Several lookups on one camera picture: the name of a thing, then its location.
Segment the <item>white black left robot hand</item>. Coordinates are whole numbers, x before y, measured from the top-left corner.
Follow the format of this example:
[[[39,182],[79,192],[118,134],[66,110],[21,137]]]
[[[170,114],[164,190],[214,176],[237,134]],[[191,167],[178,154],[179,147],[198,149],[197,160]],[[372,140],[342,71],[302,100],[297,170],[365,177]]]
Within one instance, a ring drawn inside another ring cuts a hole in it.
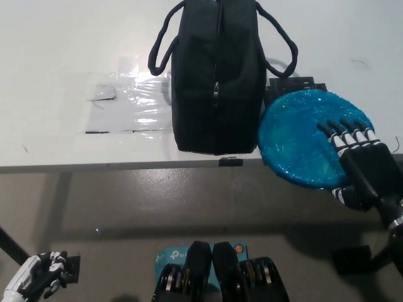
[[[47,252],[29,257],[19,268],[3,293],[3,301],[38,301],[67,287],[71,266],[67,252]]]

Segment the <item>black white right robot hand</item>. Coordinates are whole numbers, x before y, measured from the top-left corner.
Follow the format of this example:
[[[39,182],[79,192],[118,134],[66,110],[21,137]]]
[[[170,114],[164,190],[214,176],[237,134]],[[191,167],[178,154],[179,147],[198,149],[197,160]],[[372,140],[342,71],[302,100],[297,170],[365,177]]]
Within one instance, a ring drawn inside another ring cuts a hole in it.
[[[335,149],[349,186],[332,190],[346,207],[376,208],[387,224],[402,216],[402,171],[388,146],[362,121],[328,120],[317,128]]]

